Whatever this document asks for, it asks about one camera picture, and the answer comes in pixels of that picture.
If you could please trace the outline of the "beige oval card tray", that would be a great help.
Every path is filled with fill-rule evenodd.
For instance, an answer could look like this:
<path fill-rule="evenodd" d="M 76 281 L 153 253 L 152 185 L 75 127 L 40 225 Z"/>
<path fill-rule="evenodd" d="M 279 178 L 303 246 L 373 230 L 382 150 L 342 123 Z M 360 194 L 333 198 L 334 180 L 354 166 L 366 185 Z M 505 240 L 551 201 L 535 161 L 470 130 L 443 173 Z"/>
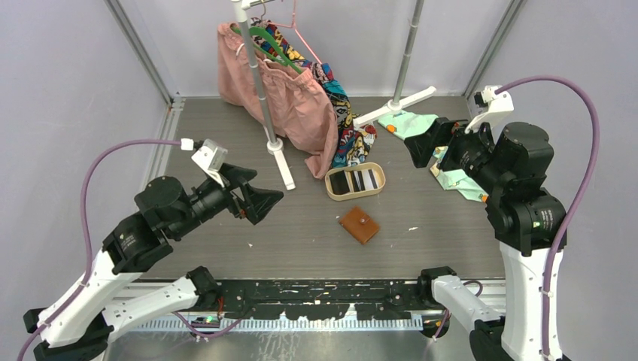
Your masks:
<path fill-rule="evenodd" d="M 386 182 L 384 170 L 374 162 L 333 168 L 324 177 L 328 196 L 337 202 L 377 195 Z"/>

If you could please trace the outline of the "brown leather card holder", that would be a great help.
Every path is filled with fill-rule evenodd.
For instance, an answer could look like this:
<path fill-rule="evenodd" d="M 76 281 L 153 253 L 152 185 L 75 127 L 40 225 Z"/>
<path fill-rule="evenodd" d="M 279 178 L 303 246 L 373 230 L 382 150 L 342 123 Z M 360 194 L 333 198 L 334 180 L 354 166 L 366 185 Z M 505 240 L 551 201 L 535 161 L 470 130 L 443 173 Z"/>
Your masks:
<path fill-rule="evenodd" d="M 339 224 L 362 245 L 367 244 L 380 230 L 379 224 L 358 206 L 340 217 Z"/>

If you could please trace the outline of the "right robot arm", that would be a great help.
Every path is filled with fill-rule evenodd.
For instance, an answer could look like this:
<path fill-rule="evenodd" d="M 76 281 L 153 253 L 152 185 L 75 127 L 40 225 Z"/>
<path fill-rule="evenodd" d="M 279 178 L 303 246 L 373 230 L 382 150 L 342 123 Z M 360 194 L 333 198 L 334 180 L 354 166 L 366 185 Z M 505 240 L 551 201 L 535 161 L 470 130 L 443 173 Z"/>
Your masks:
<path fill-rule="evenodd" d="M 553 241 L 565 245 L 559 227 L 563 204 L 543 188 L 554 150 L 538 126 L 514 122 L 494 138 L 488 123 L 472 131 L 465 120 L 441 117 L 405 139 L 414 165 L 423 168 L 437 147 L 446 149 L 440 168 L 461 170 L 487 194 L 485 210 L 503 258 L 504 313 L 487 306 L 448 266 L 424 269 L 418 300 L 442 306 L 464 327 L 477 360 L 542 360 L 542 288 Z"/>

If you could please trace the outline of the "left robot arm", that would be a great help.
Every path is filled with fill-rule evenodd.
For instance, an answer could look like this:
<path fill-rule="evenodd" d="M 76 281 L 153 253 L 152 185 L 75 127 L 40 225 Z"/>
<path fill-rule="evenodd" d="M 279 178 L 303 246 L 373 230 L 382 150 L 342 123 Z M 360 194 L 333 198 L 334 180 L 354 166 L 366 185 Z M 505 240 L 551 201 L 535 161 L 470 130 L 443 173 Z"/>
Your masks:
<path fill-rule="evenodd" d="M 27 311 L 31 335 L 41 337 L 37 360 L 92 360 L 123 333 L 156 317 L 190 308 L 211 310 L 220 288 L 200 266 L 160 290 L 125 302 L 114 297 L 173 250 L 172 242 L 222 211 L 257 224 L 283 199 L 279 190 L 251 186 L 257 172 L 223 164 L 220 181 L 207 177 L 187 192 L 176 177 L 153 179 L 135 196 L 138 210 L 108 234 L 90 269 L 48 308 Z"/>

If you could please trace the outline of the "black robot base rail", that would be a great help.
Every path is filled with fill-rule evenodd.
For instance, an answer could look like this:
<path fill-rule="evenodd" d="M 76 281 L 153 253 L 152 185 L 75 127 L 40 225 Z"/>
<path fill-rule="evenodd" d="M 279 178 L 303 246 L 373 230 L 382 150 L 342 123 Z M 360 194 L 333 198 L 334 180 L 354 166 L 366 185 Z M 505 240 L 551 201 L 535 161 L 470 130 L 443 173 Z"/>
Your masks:
<path fill-rule="evenodd" d="M 217 298 L 188 311 L 222 311 L 230 318 L 343 319 L 349 308 L 358 320 L 401 320 L 413 311 L 442 311 L 426 297 L 424 283 L 411 279 L 221 280 Z"/>

